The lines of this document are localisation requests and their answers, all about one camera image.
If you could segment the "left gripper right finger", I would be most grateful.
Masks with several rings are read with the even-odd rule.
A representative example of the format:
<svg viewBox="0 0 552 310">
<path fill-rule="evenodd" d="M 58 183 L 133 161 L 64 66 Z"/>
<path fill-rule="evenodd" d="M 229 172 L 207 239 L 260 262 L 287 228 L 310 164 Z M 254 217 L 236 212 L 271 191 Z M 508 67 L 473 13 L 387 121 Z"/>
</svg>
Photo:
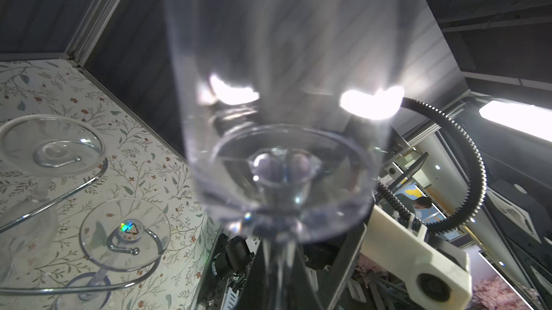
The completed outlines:
<svg viewBox="0 0 552 310">
<path fill-rule="evenodd" d="M 334 309 L 352 277 L 367 225 L 360 223 L 343 235 L 302 246 L 308 268 L 318 274 L 316 300 L 322 309 Z"/>
</svg>

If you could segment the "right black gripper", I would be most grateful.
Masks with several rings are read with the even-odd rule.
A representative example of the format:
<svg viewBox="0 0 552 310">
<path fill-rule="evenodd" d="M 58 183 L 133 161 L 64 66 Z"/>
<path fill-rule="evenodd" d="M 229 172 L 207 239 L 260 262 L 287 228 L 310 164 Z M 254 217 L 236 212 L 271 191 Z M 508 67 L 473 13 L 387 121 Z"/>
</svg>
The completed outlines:
<svg viewBox="0 0 552 310">
<path fill-rule="evenodd" d="M 195 294 L 195 307 L 236 309 L 258 248 L 256 237 L 219 233 Z"/>
</svg>

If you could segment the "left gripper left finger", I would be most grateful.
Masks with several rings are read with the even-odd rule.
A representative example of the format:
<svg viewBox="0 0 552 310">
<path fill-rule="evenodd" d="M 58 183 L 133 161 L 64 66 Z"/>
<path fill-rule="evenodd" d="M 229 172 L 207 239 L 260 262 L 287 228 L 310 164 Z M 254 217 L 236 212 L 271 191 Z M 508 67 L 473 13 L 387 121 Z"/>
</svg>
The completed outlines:
<svg viewBox="0 0 552 310">
<path fill-rule="evenodd" d="M 274 245 L 260 245 L 235 309 L 276 309 L 276 253 Z"/>
</svg>

